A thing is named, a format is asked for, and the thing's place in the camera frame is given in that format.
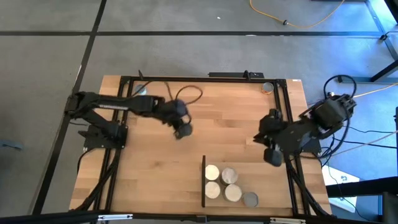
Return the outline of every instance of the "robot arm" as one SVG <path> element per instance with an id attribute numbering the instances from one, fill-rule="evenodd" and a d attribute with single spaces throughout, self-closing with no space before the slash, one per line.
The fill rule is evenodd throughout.
<path id="1" fill-rule="evenodd" d="M 318 153 L 319 149 L 306 147 L 310 141 L 325 139 L 343 127 L 343 121 L 353 115 L 355 101 L 349 95 L 335 95 L 319 101 L 299 115 L 300 120 L 289 124 L 282 113 L 271 109 L 260 120 L 259 133 L 254 142 L 267 146 L 264 160 L 274 166 L 282 163 L 282 154 L 300 152 Z"/>
<path id="2" fill-rule="evenodd" d="M 123 148 L 126 142 L 126 124 L 104 119 L 94 111 L 95 108 L 130 111 L 138 116 L 158 119 L 174 128 L 176 139 L 192 133 L 190 121 L 186 123 L 182 119 L 184 116 L 190 118 L 182 100 L 165 101 L 161 96 L 117 97 L 79 92 L 69 97 L 65 112 L 72 119 L 82 118 L 91 124 L 87 131 L 79 132 L 86 138 L 87 148 Z"/>

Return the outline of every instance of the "cable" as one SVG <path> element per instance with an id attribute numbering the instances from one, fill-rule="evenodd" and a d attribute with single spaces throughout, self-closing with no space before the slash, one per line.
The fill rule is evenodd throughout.
<path id="1" fill-rule="evenodd" d="M 150 83 L 152 83 L 152 82 L 153 82 L 153 81 L 148 81 L 147 83 L 143 84 L 143 85 L 142 85 L 137 91 L 135 91 L 130 97 L 133 97 L 133 96 L 137 95 L 141 90 L 143 90 L 148 84 L 150 84 Z M 170 99 L 171 99 L 171 100 L 174 100 L 173 95 L 172 95 L 172 92 L 171 92 L 171 89 L 170 89 L 169 83 L 168 83 L 168 82 L 164 82 L 164 84 L 165 84 L 166 87 L 167 87 L 167 92 L 169 93 Z M 198 101 L 198 100 L 203 96 L 203 90 L 202 90 L 200 87 L 195 86 L 195 85 L 187 85 L 187 86 L 184 86 L 184 87 L 182 87 L 181 89 L 179 89 L 179 91 L 178 91 L 177 94 L 175 95 L 175 99 L 177 99 L 177 98 L 178 98 L 178 95 L 181 93 L 181 91 L 184 90 L 184 89 L 186 89 L 186 88 L 195 88 L 195 89 L 197 89 L 197 90 L 200 91 L 200 95 L 198 96 L 198 98 L 192 100 L 191 102 L 185 103 L 186 105 L 190 105 L 190 104 L 192 104 L 192 103 Z"/>
<path id="2" fill-rule="evenodd" d="M 377 142 L 377 141 L 380 141 L 380 140 L 382 140 L 382 139 L 385 139 L 385 138 L 387 138 L 387 137 L 389 137 L 389 136 L 392 136 L 392 135 L 395 134 L 395 133 L 398 133 L 398 130 L 397 130 L 397 131 L 394 131 L 393 133 L 390 133 L 390 134 L 388 134 L 388 135 L 386 135 L 386 136 L 384 136 L 384 137 L 381 137 L 381 138 L 379 138 L 379 139 L 376 139 L 376 140 L 374 140 L 374 141 L 371 141 L 371 142 L 362 144 L 362 145 L 360 145 L 360 146 L 352 147 L 351 149 L 347 149 L 347 150 L 341 151 L 341 152 L 336 153 L 336 154 L 334 154 L 334 155 L 332 155 L 332 156 L 337 156 L 338 154 L 345 153 L 345 152 L 351 151 L 351 150 L 353 150 L 353 149 L 357 149 L 357 148 L 362 147 L 362 146 L 367 146 L 367 145 L 369 145 L 369 144 L 372 144 L 372 143 L 374 143 L 374 142 Z"/>
<path id="3" fill-rule="evenodd" d="M 359 132 L 361 132 L 361 133 L 370 133 L 370 132 L 372 132 L 372 133 L 386 133 L 386 134 L 392 133 L 392 131 L 373 131 L 373 130 L 370 130 L 370 131 L 361 131 L 361 130 L 358 130 L 358 129 L 353 128 L 353 127 L 348 127 L 348 128 L 351 128 L 351 129 L 353 129 L 353 130 L 355 130 L 355 131 L 359 131 Z"/>
<path id="4" fill-rule="evenodd" d="M 375 93 L 377 91 L 385 90 L 385 89 L 388 89 L 390 87 L 393 87 L 394 85 L 398 85 L 398 83 L 394 83 L 394 84 L 391 84 L 389 86 L 386 86 L 386 87 L 383 87 L 383 88 L 380 88 L 380 89 L 377 89 L 377 90 L 372 90 L 372 91 L 369 91 L 369 92 L 366 92 L 366 93 L 362 93 L 362 94 L 356 95 L 356 96 L 354 96 L 354 98 L 357 98 L 357 97 L 360 97 L 360 96 L 364 96 L 364 95 L 368 95 L 368 94 L 371 94 L 371 93 Z"/>
<path id="5" fill-rule="evenodd" d="M 352 144 L 365 144 L 365 142 L 353 142 L 353 141 L 343 141 L 343 142 L 352 143 Z M 394 146 L 382 146 L 382 145 L 378 145 L 378 144 L 368 144 L 368 146 L 376 146 L 376 147 L 385 147 L 385 148 L 388 148 L 388 149 L 396 149 L 396 147 L 394 147 Z"/>
<path id="6" fill-rule="evenodd" d="M 73 121 L 69 121 L 69 123 L 70 123 L 70 124 L 73 124 L 73 125 L 77 125 L 77 126 L 89 126 L 89 124 L 75 123 L 75 122 L 73 122 Z"/>
<path id="7" fill-rule="evenodd" d="M 321 24 L 322 22 L 324 22 L 325 20 L 327 20 L 331 15 L 333 15 L 333 13 L 335 13 L 335 11 L 345 2 L 345 0 L 342 0 L 342 1 L 340 2 L 340 4 L 339 4 L 337 7 L 335 7 L 335 9 L 332 10 L 332 12 L 329 13 L 329 15 L 327 15 L 326 17 L 324 17 L 322 20 L 320 20 L 320 21 L 318 21 L 318 22 L 316 22 L 316 23 L 314 23 L 314 24 L 312 24 L 312 25 L 310 25 L 310 26 L 298 26 L 298 25 L 294 25 L 294 24 L 291 24 L 291 23 L 287 22 L 287 20 L 284 20 L 284 21 L 283 21 L 282 19 L 279 19 L 278 17 L 272 16 L 272 15 L 270 15 L 270 14 L 266 14 L 265 12 L 262 12 L 262 11 L 256 9 L 256 8 L 253 6 L 252 0 L 249 0 L 249 1 L 250 1 L 250 7 L 251 7 L 254 11 L 256 11 L 256 12 L 258 12 L 258 13 L 264 15 L 264 16 L 273 18 L 273 19 L 275 19 L 276 21 L 279 21 L 279 22 L 283 23 L 283 25 L 289 25 L 289 26 L 296 27 L 296 28 L 299 28 L 299 29 L 309 29 L 309 28 L 311 28 L 311 27 L 315 27 L 315 26 Z"/>
<path id="8" fill-rule="evenodd" d="M 355 93 L 356 93 L 356 81 L 354 80 L 354 78 L 351 77 L 351 76 L 349 76 L 349 75 L 335 75 L 335 76 L 332 76 L 331 78 L 329 78 L 329 79 L 325 82 L 325 84 L 324 84 L 324 86 L 323 86 L 323 95 L 324 95 L 325 99 L 327 99 L 327 97 L 328 97 L 328 95 L 326 94 L 326 86 L 327 86 L 327 84 L 328 84 L 332 79 L 338 78 L 338 77 L 346 77 L 346 78 L 349 78 L 351 81 L 353 81 L 353 83 L 354 83 L 354 90 L 353 90 L 353 93 L 351 94 L 351 98 L 353 98 L 354 95 L 355 95 Z"/>
<path id="9" fill-rule="evenodd" d="M 333 180 L 335 180 L 336 185 L 337 185 L 337 187 L 338 187 L 338 190 L 340 191 L 340 195 L 343 195 L 343 193 L 341 192 L 340 185 L 339 185 L 338 181 L 337 181 L 337 180 L 331 175 L 331 173 L 330 173 L 329 162 L 327 162 L 327 164 L 328 164 L 329 176 L 330 176 Z M 350 205 L 352 205 L 352 206 L 355 208 L 356 213 L 357 213 L 361 218 L 363 218 L 363 219 L 365 219 L 365 220 L 371 222 L 371 220 L 368 220 L 367 218 L 363 217 L 363 216 L 359 213 L 358 209 L 356 209 L 356 207 L 355 207 L 354 204 L 352 204 L 352 203 L 351 203 L 349 200 L 347 200 L 346 198 L 344 198 L 344 197 L 342 197 L 342 198 L 343 198 L 344 200 L 346 200 Z"/>
<path id="10" fill-rule="evenodd" d="M 346 113 L 346 117 L 347 117 L 347 127 L 349 127 L 349 122 L 350 122 L 350 118 L 348 116 L 348 110 L 345 108 L 345 113 Z M 348 128 L 346 128 L 344 130 L 343 136 L 341 137 L 341 140 L 344 141 L 344 139 L 347 137 L 348 134 Z M 326 157 L 330 157 L 333 153 L 335 153 L 343 144 L 343 141 L 340 141 L 337 146 L 334 149 L 331 149 L 329 153 L 323 154 L 322 156 L 320 156 L 320 159 L 326 158 Z"/>
<path id="11" fill-rule="evenodd" d="M 195 85 L 187 85 L 187 86 L 182 87 L 182 88 L 177 92 L 177 94 L 175 95 L 175 99 L 177 99 L 177 98 L 178 98 L 178 95 L 181 93 L 181 91 L 184 90 L 184 89 L 186 89 L 186 88 L 195 88 L 195 89 L 197 89 L 197 90 L 200 91 L 200 95 L 199 95 L 196 99 L 192 100 L 191 102 L 185 103 L 186 105 L 190 105 L 190 104 L 192 104 L 192 103 L 198 101 L 198 100 L 201 98 L 201 96 L 203 96 L 203 90 L 202 90 L 201 88 L 199 88 L 198 86 L 195 86 Z"/>
<path id="12" fill-rule="evenodd" d="M 79 174 L 79 170 L 80 170 L 80 163 L 81 163 L 81 159 L 85 156 L 85 154 L 91 152 L 92 149 L 87 149 L 87 151 L 85 151 L 80 157 L 79 160 L 77 162 L 77 174 Z"/>

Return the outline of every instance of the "wooden table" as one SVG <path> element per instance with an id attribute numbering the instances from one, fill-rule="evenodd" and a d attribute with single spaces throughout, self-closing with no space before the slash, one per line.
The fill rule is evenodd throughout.
<path id="1" fill-rule="evenodd" d="M 116 95 L 120 76 L 105 76 L 99 91 Z M 172 93 L 186 82 L 169 82 Z M 173 129 L 152 118 L 127 117 L 129 126 L 126 147 L 122 150 L 114 189 L 111 211 L 129 213 L 207 214 L 207 215 L 277 215 L 291 216 L 289 185 L 285 166 L 273 167 L 262 159 L 264 146 L 252 141 L 259 120 L 275 108 L 274 95 L 261 93 L 260 83 L 202 83 L 203 97 L 188 106 L 192 115 L 193 134 L 176 141 Z M 294 119 L 307 109 L 300 80 L 287 80 Z M 163 82 L 147 86 L 148 95 L 165 96 Z M 186 89 L 179 98 L 190 101 L 198 96 L 195 89 Z M 96 110 L 111 119 L 112 110 Z M 253 169 L 243 169 L 254 176 L 256 193 L 262 207 L 201 207 L 201 160 L 206 163 L 227 162 L 232 166 L 250 163 Z M 70 208 L 79 206 L 97 184 L 104 150 L 87 154 L 81 161 Z M 314 159 L 302 159 L 305 183 L 315 200 L 331 212 L 320 164 Z M 101 206 L 104 208 L 107 187 Z M 303 212 L 296 186 L 298 208 Z"/>

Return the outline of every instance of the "gray floor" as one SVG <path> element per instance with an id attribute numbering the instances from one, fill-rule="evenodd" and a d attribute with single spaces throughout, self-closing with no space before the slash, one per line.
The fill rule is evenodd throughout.
<path id="1" fill-rule="evenodd" d="M 317 21 L 338 4 L 309 0 L 253 3 L 295 24 Z M 100 0 L 0 0 L 0 30 L 91 30 L 99 4 Z M 373 7 L 384 26 L 393 29 L 395 22 L 384 3 L 374 0 Z M 99 29 L 298 30 L 253 12 L 245 0 L 113 0 L 107 3 Z M 310 30 L 377 31 L 377 27 L 364 3 L 344 3 L 335 15 Z M 22 151 L 0 150 L 0 216 L 29 212 L 87 40 L 0 37 L 0 139 L 25 145 Z M 269 78 L 302 79 L 310 103 L 322 97 L 323 84 L 332 75 L 371 76 L 392 61 L 385 44 L 369 38 L 97 37 L 81 89 L 98 91 L 103 75 L 137 75 L 138 69 L 148 76 L 185 77 L 248 69 Z M 358 93 L 382 86 L 359 85 Z M 329 87 L 337 93 L 351 88 L 337 83 Z M 358 98 L 352 127 L 395 130 L 392 116 L 398 106 L 397 88 Z M 83 142 L 77 130 L 79 127 L 68 130 L 44 212 L 68 209 Z M 378 136 L 350 130 L 347 139 L 367 141 Z M 395 146 L 396 142 L 389 138 L 380 144 Z M 349 147 L 352 145 L 344 144 L 342 149 Z M 330 165 L 362 179 L 397 175 L 393 149 L 362 147 L 336 156 Z M 361 198 L 358 210 L 372 218 L 377 212 L 374 199 Z"/>

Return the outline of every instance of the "black cable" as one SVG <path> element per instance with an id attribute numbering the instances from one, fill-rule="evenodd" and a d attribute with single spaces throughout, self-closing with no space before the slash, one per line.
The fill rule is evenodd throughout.
<path id="1" fill-rule="evenodd" d="M 91 152 L 91 149 L 87 149 L 87 151 L 85 151 L 80 157 L 79 160 L 77 162 L 77 174 L 79 174 L 79 170 L 80 170 L 80 163 L 81 163 L 81 159 L 85 156 L 85 154 Z"/>
<path id="2" fill-rule="evenodd" d="M 112 163 L 109 165 L 108 169 L 98 181 L 97 185 L 90 192 L 89 196 L 83 201 L 83 203 L 77 207 L 75 210 L 88 210 L 90 205 L 94 202 L 94 198 L 100 193 L 101 189 L 104 187 L 105 183 L 108 181 L 109 177 L 113 174 L 116 164 L 119 162 L 117 157 L 113 158 Z"/>
<path id="3" fill-rule="evenodd" d="M 141 90 L 143 90 L 148 84 L 150 84 L 150 83 L 152 83 L 152 82 L 153 82 L 153 81 L 148 81 L 147 83 L 143 84 L 143 85 L 140 87 L 140 89 L 138 89 L 137 91 L 135 91 L 130 97 L 133 97 L 133 96 L 137 95 Z M 173 99 L 172 92 L 171 92 L 171 89 L 170 89 L 169 83 L 168 83 L 168 82 L 164 82 L 164 84 L 165 84 L 166 87 L 167 87 L 167 92 L 168 92 L 168 94 L 169 94 L 169 96 L 170 96 L 170 99 L 171 99 L 171 100 L 174 100 L 174 99 Z M 186 88 L 195 88 L 195 89 L 199 90 L 199 92 L 200 92 L 200 95 L 199 95 L 196 99 L 192 100 L 191 102 L 185 103 L 186 105 L 190 105 L 190 104 L 192 104 L 192 103 L 198 101 L 198 100 L 203 96 L 203 90 L 202 90 L 199 86 L 187 85 L 187 86 L 184 86 L 184 87 L 182 87 L 181 89 L 179 89 L 179 91 L 178 91 L 177 94 L 175 95 L 175 99 L 177 99 L 177 98 L 178 98 L 178 95 L 181 93 L 181 91 L 184 90 L 184 89 L 186 89 Z"/>
<path id="4" fill-rule="evenodd" d="M 346 108 L 345 108 L 345 113 L 346 113 L 346 117 L 347 117 L 347 125 L 346 125 L 346 129 L 344 130 L 343 136 L 341 137 L 342 141 L 340 141 L 337 144 L 337 146 L 334 149 L 332 149 L 328 154 L 324 154 L 324 155 L 320 156 L 319 157 L 320 159 L 323 159 L 323 158 L 326 158 L 326 157 L 330 157 L 333 153 L 335 153 L 341 147 L 341 145 L 343 144 L 345 138 L 347 137 L 348 130 L 349 130 L 348 127 L 349 127 L 350 117 L 348 115 L 348 110 Z"/>
<path id="5" fill-rule="evenodd" d="M 182 88 L 177 92 L 177 94 L 175 95 L 175 99 L 177 99 L 177 98 L 178 98 L 178 95 L 181 93 L 181 91 L 184 90 L 184 89 L 186 89 L 186 88 L 195 88 L 195 89 L 197 89 L 197 90 L 200 91 L 200 95 L 198 96 L 198 98 L 192 100 L 191 102 L 185 103 L 186 105 L 190 105 L 190 104 L 192 104 L 192 103 L 198 101 L 198 100 L 201 98 L 201 96 L 203 96 L 203 90 L 202 90 L 201 88 L 199 88 L 198 86 L 195 86 L 195 85 L 187 85 L 187 86 L 182 87 Z"/>
<path id="6" fill-rule="evenodd" d="M 343 141 L 346 143 L 352 143 L 352 144 L 366 144 L 365 142 L 353 142 L 353 141 Z M 378 145 L 378 144 L 367 144 L 368 146 L 376 146 L 376 147 L 385 147 L 385 148 L 389 148 L 389 149 L 397 149 L 394 146 L 382 146 L 382 145 Z"/>
<path id="7" fill-rule="evenodd" d="M 333 154 L 331 152 L 331 148 L 333 147 L 334 144 L 335 144 L 335 134 L 332 135 L 331 143 L 330 143 L 328 149 L 325 152 L 323 152 L 323 154 L 322 154 L 322 155 L 329 155 L 329 157 L 328 157 L 328 159 L 326 160 L 325 163 L 323 163 L 323 164 L 321 163 L 321 167 L 324 167 L 325 164 L 327 164 L 329 162 L 329 160 L 331 158 L 331 155 Z"/>
<path id="8" fill-rule="evenodd" d="M 359 131 L 359 132 L 361 132 L 361 133 L 370 133 L 370 132 L 372 132 L 372 133 L 386 133 L 386 134 L 393 133 L 393 131 L 373 131 L 373 130 L 370 130 L 370 131 L 361 131 L 361 130 L 358 130 L 358 129 L 353 128 L 353 127 L 348 127 L 348 128 L 351 128 L 351 129 L 353 129 L 353 130 L 355 130 L 355 131 Z"/>
<path id="9" fill-rule="evenodd" d="M 77 125 L 77 126 L 89 126 L 89 124 L 75 123 L 75 122 L 73 122 L 73 121 L 69 121 L 69 123 L 70 123 L 70 124 L 73 124 L 73 125 Z"/>
<path id="10" fill-rule="evenodd" d="M 335 76 L 332 76 L 331 78 L 329 78 L 329 79 L 325 82 L 325 84 L 324 84 L 324 86 L 323 86 L 323 95 L 325 96 L 325 99 L 328 98 L 328 96 L 327 96 L 327 94 L 326 94 L 326 86 L 327 86 L 327 84 L 328 84 L 332 79 L 334 79 L 334 78 L 339 78 L 339 77 L 346 77 L 346 78 L 349 78 L 350 80 L 353 81 L 353 83 L 354 83 L 354 90 L 353 90 L 353 93 L 351 94 L 351 98 L 354 97 L 354 95 L 355 95 L 355 93 L 356 93 L 356 81 L 354 80 L 354 78 L 351 77 L 351 76 L 349 76 L 349 75 L 335 75 Z"/>
<path id="11" fill-rule="evenodd" d="M 331 173 L 330 173 L 329 162 L 327 162 L 327 164 L 328 164 L 329 176 L 330 176 L 333 180 L 335 180 L 336 185 L 337 185 L 337 187 L 338 187 L 338 190 L 340 191 L 340 195 L 343 195 L 343 193 L 341 192 L 341 189 L 340 189 L 340 184 L 338 183 L 338 181 L 337 181 L 337 180 L 331 175 Z M 346 200 L 350 205 L 352 205 L 352 206 L 355 208 L 356 213 L 357 213 L 361 218 L 363 218 L 363 219 L 365 219 L 365 220 L 371 222 L 371 220 L 368 220 L 367 218 L 363 217 L 363 216 L 359 213 L 358 209 L 356 209 L 355 205 L 353 205 L 349 200 L 347 200 L 347 199 L 344 198 L 344 197 L 342 197 L 342 198 L 343 198 L 344 200 Z"/>

